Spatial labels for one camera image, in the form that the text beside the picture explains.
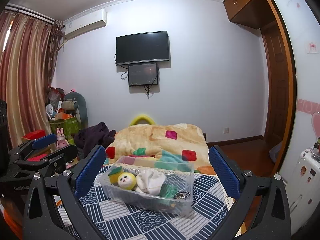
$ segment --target red box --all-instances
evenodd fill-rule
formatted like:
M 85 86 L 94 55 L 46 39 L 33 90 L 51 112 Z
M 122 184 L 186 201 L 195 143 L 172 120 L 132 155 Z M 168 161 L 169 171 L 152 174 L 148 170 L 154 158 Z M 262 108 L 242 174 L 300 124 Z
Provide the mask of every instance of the red box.
M 45 130 L 36 130 L 34 132 L 31 132 L 22 136 L 22 138 L 25 140 L 33 140 L 33 139 L 39 139 L 43 136 L 45 136 Z

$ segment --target curtain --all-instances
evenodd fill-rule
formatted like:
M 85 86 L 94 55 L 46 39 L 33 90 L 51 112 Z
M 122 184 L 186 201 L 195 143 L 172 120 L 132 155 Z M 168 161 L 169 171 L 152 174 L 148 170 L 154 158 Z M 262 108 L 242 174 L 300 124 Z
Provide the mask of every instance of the curtain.
M 9 133 L 13 147 L 21 137 L 42 129 L 50 133 L 45 111 L 48 41 L 52 25 L 16 14 L 2 55 L 1 97 L 7 101 Z
M 62 21 L 55 21 L 52 26 L 52 30 L 49 37 L 48 42 L 48 53 L 47 53 L 47 59 L 46 59 L 46 80 L 48 82 L 48 86 L 51 86 L 51 82 L 53 79 L 54 71 L 56 69 L 56 62 L 57 62 L 57 56 L 58 56 L 58 48 L 60 45 L 60 40 L 62 38 L 63 32 L 62 32 Z
M 2 11 L 0 14 L 0 66 L 1 66 L 1 58 L 2 58 L 2 51 L 3 51 L 3 45 L 4 45 L 4 39 L 7 34 L 7 31 L 10 27 L 10 23 L 13 20 L 14 13 L 9 11 Z M 0 68 L 0 83 L 2 84 L 2 76 L 3 73 Z M 0 86 L 0 98 L 4 100 L 3 98 L 3 86 Z

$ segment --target pink heart decal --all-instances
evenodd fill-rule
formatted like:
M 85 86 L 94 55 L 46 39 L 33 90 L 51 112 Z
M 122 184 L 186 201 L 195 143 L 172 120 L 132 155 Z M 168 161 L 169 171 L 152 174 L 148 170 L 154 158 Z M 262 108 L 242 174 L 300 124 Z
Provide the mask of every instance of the pink heart decal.
M 315 112 L 312 115 L 312 127 L 313 127 L 313 131 L 315 132 L 316 137 L 320 137 L 320 113 L 319 112 Z

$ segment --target metal screw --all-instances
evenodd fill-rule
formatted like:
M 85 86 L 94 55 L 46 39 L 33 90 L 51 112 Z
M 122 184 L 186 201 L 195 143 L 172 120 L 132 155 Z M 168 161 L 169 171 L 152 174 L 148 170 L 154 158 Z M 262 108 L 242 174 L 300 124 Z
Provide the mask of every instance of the metal screw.
M 35 175 L 33 175 L 34 179 L 39 179 L 41 177 L 40 172 L 37 172 Z
M 281 180 L 280 174 L 276 173 L 276 174 L 275 174 L 275 179 L 276 179 L 276 180 Z
M 63 175 L 63 176 L 69 176 L 70 173 L 71 173 L 70 170 L 65 170 L 65 171 L 62 172 L 62 175 Z
M 244 171 L 244 174 L 245 174 L 245 176 L 247 176 L 247 177 L 251 177 L 251 176 L 252 176 L 252 171 L 245 170 L 245 171 Z

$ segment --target clear plastic box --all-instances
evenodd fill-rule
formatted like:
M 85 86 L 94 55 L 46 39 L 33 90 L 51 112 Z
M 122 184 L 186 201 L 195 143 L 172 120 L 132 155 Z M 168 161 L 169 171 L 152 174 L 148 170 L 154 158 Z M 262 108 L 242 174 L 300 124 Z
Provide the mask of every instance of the clear plastic box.
M 156 169 L 166 175 L 164 184 L 175 185 L 178 190 L 187 190 L 190 192 L 190 196 L 185 199 L 173 199 L 122 189 L 111 184 L 108 176 L 114 168 L 119 166 L 122 166 L 124 172 L 131 173 L 139 173 L 146 168 Z M 191 209 L 193 199 L 193 173 L 192 163 L 169 163 L 122 156 L 100 176 L 99 182 L 106 196 L 111 199 L 118 198 L 124 203 L 156 211 L 187 214 Z

